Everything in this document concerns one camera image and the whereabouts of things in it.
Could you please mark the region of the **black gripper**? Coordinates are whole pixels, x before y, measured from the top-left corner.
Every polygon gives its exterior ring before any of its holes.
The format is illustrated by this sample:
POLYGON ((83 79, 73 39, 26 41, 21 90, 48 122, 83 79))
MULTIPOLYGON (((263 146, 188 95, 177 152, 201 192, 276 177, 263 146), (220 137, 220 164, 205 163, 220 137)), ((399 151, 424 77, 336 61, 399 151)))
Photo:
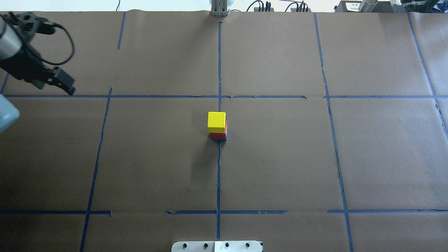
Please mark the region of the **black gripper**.
MULTIPOLYGON (((43 62, 38 59, 40 53, 32 46, 22 46, 19 49, 7 50, 1 48, 0 67, 18 80, 32 83, 42 90, 47 83, 48 76, 43 62)), ((49 71, 49 85, 64 90, 69 96, 74 95, 74 79, 63 69, 54 68, 49 71)))

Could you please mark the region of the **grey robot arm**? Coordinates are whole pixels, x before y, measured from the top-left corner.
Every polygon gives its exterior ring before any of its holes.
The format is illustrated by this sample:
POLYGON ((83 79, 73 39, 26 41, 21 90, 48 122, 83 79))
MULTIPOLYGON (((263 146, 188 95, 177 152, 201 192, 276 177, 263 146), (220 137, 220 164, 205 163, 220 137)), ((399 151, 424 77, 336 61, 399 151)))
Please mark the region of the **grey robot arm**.
POLYGON ((49 21, 33 12, 15 14, 12 11, 1 15, 0 67, 9 76, 43 89, 45 85, 56 86, 72 96, 75 92, 74 79, 61 69, 74 56, 74 40, 61 24, 49 21), (70 42, 70 56, 54 63, 43 59, 32 46, 36 34, 53 35, 55 29, 63 30, 70 42))

